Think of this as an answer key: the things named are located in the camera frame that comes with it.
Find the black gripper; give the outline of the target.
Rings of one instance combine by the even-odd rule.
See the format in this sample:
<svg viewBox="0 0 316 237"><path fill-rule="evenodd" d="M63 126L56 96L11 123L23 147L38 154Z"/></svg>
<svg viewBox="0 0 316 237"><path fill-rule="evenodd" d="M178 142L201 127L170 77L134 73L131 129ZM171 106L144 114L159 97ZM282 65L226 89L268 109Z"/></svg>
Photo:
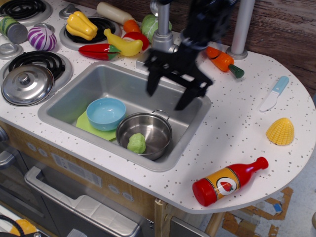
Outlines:
<svg viewBox="0 0 316 237"><path fill-rule="evenodd" d="M207 32L187 29L181 32L181 43L173 53L151 49L145 66L149 70L147 93L153 96L161 77L169 78L187 89L182 94L174 110L185 109L196 97L203 97L213 84L196 65L198 54L206 49L211 37Z"/></svg>

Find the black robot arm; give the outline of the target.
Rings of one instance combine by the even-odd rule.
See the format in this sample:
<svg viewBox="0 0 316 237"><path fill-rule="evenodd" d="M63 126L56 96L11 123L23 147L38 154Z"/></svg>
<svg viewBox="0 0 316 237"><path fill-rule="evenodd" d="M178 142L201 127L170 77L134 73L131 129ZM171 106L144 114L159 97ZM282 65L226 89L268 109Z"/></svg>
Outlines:
<svg viewBox="0 0 316 237"><path fill-rule="evenodd" d="M196 97L205 96L213 81L196 65L199 53L211 41L220 40L229 29L235 0L194 0L188 24L181 32L182 41L176 52L151 49L145 66L149 70L147 93L152 96L161 77L185 87L175 109L185 109Z"/></svg>

